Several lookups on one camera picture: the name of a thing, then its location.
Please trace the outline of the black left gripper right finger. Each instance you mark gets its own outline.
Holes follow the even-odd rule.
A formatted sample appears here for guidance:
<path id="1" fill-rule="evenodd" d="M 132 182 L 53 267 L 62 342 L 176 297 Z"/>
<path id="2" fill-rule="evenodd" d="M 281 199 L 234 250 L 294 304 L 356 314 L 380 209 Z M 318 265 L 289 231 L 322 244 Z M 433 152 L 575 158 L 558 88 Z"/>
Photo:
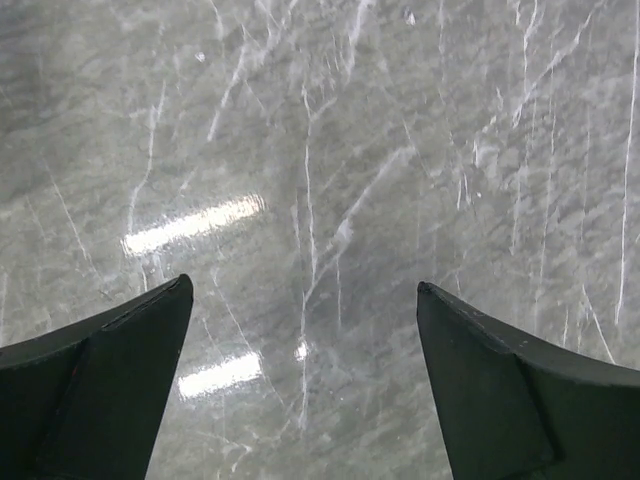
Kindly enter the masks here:
<path id="1" fill-rule="evenodd" d="M 417 324 L 456 479 L 636 479 L 639 373 L 553 345 L 438 286 Z"/>

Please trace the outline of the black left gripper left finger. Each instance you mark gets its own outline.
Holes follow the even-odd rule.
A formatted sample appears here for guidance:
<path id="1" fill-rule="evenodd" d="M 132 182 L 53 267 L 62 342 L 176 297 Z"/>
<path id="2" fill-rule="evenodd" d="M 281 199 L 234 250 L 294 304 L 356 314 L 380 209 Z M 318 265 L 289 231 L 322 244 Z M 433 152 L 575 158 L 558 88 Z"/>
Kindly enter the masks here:
<path id="1" fill-rule="evenodd" d="M 192 281 L 181 274 L 2 347 L 2 478 L 144 478 L 192 306 Z"/>

